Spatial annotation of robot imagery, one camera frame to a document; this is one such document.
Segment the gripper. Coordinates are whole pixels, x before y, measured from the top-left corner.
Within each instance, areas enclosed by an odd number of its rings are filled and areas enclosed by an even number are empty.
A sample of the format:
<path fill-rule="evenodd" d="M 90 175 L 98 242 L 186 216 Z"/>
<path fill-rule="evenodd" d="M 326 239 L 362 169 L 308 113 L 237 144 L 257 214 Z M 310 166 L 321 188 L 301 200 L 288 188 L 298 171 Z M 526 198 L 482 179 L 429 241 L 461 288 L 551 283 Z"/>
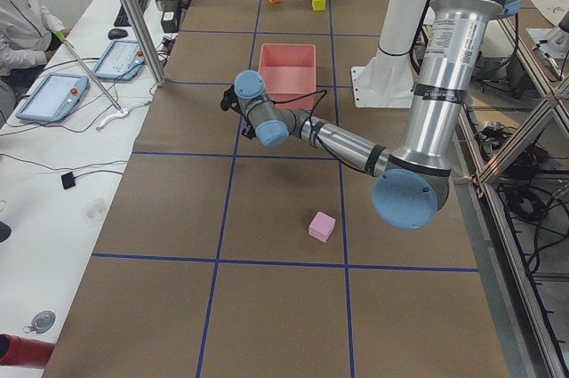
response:
<path fill-rule="evenodd" d="M 249 140 L 253 140 L 255 138 L 254 128 L 246 122 L 241 123 L 240 133 L 242 136 L 244 136 L 245 138 L 247 138 Z"/>

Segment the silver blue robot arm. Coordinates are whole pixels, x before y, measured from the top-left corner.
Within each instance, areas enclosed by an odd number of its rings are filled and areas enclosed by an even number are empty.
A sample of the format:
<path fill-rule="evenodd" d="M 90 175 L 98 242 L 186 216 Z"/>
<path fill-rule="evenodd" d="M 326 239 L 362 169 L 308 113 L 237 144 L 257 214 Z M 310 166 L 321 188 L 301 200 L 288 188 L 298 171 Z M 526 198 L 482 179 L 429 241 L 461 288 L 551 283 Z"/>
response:
<path fill-rule="evenodd" d="M 490 20 L 514 15 L 521 0 L 430 0 L 431 38 L 401 147 L 389 151 L 304 109 L 278 109 L 259 72 L 245 70 L 227 89 L 223 110 L 244 117 L 249 138 L 275 147 L 296 136 L 347 166 L 375 177 L 373 206 L 386 222 L 417 229 L 433 220 L 449 194 L 445 153 Z"/>

